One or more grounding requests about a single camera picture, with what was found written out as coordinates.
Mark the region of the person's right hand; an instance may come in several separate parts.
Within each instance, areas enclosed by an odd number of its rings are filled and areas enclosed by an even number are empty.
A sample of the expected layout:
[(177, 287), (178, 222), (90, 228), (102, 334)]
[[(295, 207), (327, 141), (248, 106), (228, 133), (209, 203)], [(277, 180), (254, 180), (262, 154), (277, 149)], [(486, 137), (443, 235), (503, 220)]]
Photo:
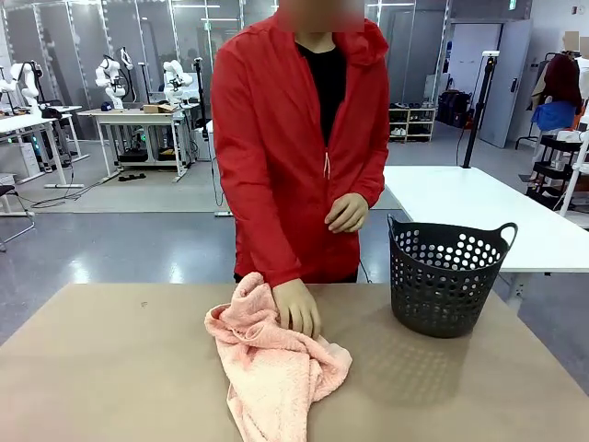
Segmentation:
[(300, 279), (277, 285), (272, 289), (283, 329), (317, 339), (321, 333), (321, 318), (316, 300)]

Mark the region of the person's left hand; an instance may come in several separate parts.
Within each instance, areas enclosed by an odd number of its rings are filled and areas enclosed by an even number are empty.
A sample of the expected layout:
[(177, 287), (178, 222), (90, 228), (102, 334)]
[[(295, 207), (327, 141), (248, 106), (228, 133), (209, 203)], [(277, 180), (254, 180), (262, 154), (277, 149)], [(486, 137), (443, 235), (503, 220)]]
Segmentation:
[(325, 224), (334, 234), (357, 232), (363, 227), (368, 212), (368, 203), (361, 194), (347, 193), (333, 203)]

